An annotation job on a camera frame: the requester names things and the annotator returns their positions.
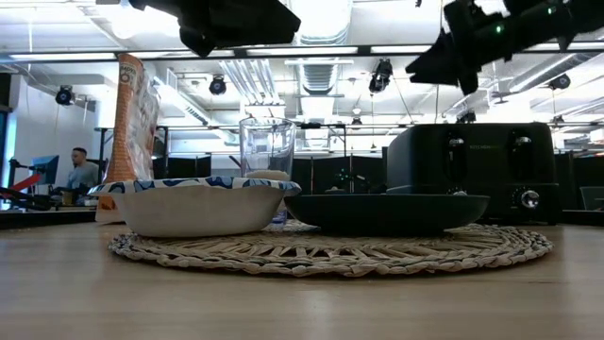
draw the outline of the white bowl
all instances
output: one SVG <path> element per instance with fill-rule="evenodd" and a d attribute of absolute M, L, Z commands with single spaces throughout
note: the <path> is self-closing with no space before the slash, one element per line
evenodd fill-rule
<path fill-rule="evenodd" d="M 132 180 L 103 184 L 89 195 L 111 196 L 128 226 L 150 237 L 201 237 L 262 230 L 281 199 L 300 186 L 253 178 Z"/>

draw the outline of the blue patterned bowl rim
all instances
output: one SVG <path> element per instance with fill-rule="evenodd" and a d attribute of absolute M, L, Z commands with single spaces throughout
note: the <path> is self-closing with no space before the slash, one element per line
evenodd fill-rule
<path fill-rule="evenodd" d="M 90 189 L 88 195 L 110 196 L 119 194 L 136 194 L 151 189 L 206 186 L 222 189 L 242 189 L 253 186 L 269 186 L 285 192 L 286 196 L 300 194 L 302 189 L 292 181 L 256 179 L 256 178 L 233 178 L 226 176 L 208 178 L 182 178 L 182 179 L 154 179 L 154 180 L 129 180 L 97 185 Z"/>

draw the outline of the snack bag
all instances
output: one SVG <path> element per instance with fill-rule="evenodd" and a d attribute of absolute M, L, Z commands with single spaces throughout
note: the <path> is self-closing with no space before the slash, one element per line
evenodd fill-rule
<path fill-rule="evenodd" d="M 118 57 L 120 83 L 113 129 L 113 151 L 104 183 L 153 179 L 153 138 L 159 116 L 159 96 L 143 69 L 143 63 L 128 54 Z M 100 197 L 96 221 L 122 222 L 115 202 Z"/>

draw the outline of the bowl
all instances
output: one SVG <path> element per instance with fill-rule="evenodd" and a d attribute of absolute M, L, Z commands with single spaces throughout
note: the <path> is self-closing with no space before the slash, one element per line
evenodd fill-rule
<path fill-rule="evenodd" d="M 281 199 L 300 191 L 291 181 L 211 177 L 108 183 L 89 195 L 111 196 L 140 235 L 202 237 L 262 230 Z"/>
<path fill-rule="evenodd" d="M 361 236 L 430 236 L 478 220 L 481 195 L 298 195 L 285 205 L 323 232 Z"/>

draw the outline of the black toaster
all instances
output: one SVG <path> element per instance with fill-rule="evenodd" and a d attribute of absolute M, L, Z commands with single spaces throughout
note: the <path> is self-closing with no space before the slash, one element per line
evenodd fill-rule
<path fill-rule="evenodd" d="M 387 158 L 389 194 L 490 196 L 483 218 L 556 223 L 561 212 L 546 124 L 415 126 Z"/>

